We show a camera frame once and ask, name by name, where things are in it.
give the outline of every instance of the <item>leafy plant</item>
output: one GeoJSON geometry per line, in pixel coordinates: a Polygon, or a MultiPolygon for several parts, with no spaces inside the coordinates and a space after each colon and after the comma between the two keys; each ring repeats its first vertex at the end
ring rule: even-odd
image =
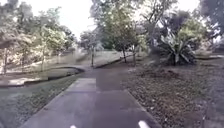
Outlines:
{"type": "Polygon", "coordinates": [[[195,64],[195,56],[189,43],[189,41],[182,41],[174,34],[169,34],[169,36],[161,38],[158,47],[166,55],[168,64],[195,64]]]}

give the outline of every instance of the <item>palm plant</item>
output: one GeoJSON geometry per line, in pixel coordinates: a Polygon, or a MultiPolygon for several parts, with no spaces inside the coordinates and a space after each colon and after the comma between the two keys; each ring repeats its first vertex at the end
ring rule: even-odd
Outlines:
{"type": "Polygon", "coordinates": [[[195,64],[196,62],[189,41],[184,42],[174,34],[162,37],[158,47],[167,56],[168,64],[183,65],[195,64]]]}

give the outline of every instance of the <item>lawn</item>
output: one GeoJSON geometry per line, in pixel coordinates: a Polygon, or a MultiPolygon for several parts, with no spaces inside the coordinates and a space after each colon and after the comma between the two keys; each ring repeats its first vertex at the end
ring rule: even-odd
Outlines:
{"type": "Polygon", "coordinates": [[[33,84],[29,87],[0,89],[0,121],[17,128],[55,96],[69,87],[78,76],[33,84]]]}

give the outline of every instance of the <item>tree trunk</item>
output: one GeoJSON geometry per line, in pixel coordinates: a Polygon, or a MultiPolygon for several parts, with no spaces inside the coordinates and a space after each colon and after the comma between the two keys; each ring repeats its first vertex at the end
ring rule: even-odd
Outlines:
{"type": "Polygon", "coordinates": [[[3,74],[7,73],[7,60],[8,60],[8,49],[4,49],[4,62],[3,62],[3,74]]]}
{"type": "Polygon", "coordinates": [[[126,54],[125,54],[125,50],[123,49],[123,55],[124,55],[124,62],[127,63],[127,58],[126,58],[126,54]]]}
{"type": "Polygon", "coordinates": [[[136,66],[135,46],[133,46],[132,53],[133,53],[133,63],[134,63],[134,66],[136,66]]]}
{"type": "Polygon", "coordinates": [[[142,47],[139,46],[138,57],[140,57],[141,52],[142,52],[142,47]]]}
{"type": "Polygon", "coordinates": [[[22,72],[24,72],[25,57],[26,57],[26,50],[23,49],[23,55],[22,55],[22,60],[21,60],[22,72]]]}
{"type": "Polygon", "coordinates": [[[43,52],[42,52],[42,63],[41,63],[41,72],[44,71],[44,59],[45,59],[45,46],[43,47],[43,52]]]}
{"type": "Polygon", "coordinates": [[[92,46],[91,48],[91,54],[92,54],[92,57],[91,57],[91,67],[94,67],[94,46],[92,46]]]}

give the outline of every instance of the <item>distant tree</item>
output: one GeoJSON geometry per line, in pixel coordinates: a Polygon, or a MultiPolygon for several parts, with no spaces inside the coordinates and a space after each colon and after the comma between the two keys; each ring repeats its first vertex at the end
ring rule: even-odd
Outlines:
{"type": "Polygon", "coordinates": [[[91,52],[91,66],[94,67],[94,55],[95,55],[95,47],[97,45],[97,32],[93,31],[85,31],[81,34],[81,45],[91,52]]]}

